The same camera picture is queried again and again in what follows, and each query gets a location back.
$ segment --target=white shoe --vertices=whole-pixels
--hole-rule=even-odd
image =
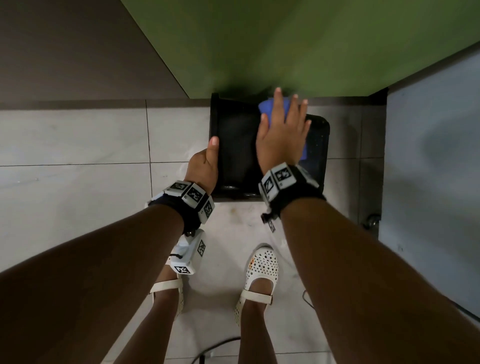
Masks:
[[[249,291],[252,282],[258,278],[266,278],[272,281],[272,293],[270,295]],[[273,300],[273,291],[275,290],[277,282],[278,262],[276,260],[276,255],[273,248],[263,247],[257,249],[253,254],[252,260],[248,264],[245,289],[242,291],[237,306],[235,307],[235,321],[237,322],[238,326],[240,326],[241,312],[245,301],[249,300],[271,305]]]
[[[157,282],[153,285],[152,289],[150,290],[150,293],[152,294],[152,300],[155,300],[155,292],[160,292],[160,291],[165,291],[165,290],[171,290],[173,288],[178,288],[179,289],[179,305],[177,308],[177,314],[175,315],[175,318],[177,318],[178,315],[183,310],[183,282],[181,280],[180,274],[177,273],[177,279],[174,280],[166,280],[163,282]]]

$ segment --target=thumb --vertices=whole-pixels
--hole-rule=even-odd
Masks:
[[[219,138],[218,136],[212,136],[210,141],[208,142],[207,152],[206,152],[206,159],[208,164],[212,167],[217,168],[218,163],[218,145],[219,145]]]
[[[260,125],[258,126],[257,140],[262,140],[268,133],[268,116],[262,114],[260,117]]]

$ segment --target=leg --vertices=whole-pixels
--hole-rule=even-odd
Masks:
[[[177,274],[164,266],[157,282],[177,279]],[[155,292],[152,309],[122,350],[115,364],[163,363],[173,320],[177,313],[178,289]]]
[[[250,291],[271,294],[272,282],[265,278],[253,281]],[[241,314],[239,364],[276,364],[275,351],[265,326],[266,304],[245,302]]]

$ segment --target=black container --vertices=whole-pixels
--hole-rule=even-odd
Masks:
[[[330,125],[321,116],[307,115],[307,119],[312,121],[307,135],[307,158],[299,164],[323,190]],[[255,148],[259,123],[257,104],[224,100],[212,94],[210,137],[220,138],[218,182],[212,193],[216,202],[262,200],[258,182],[263,174]]]

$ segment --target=brown panel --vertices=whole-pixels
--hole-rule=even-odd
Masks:
[[[120,0],[0,2],[0,102],[187,98]]]

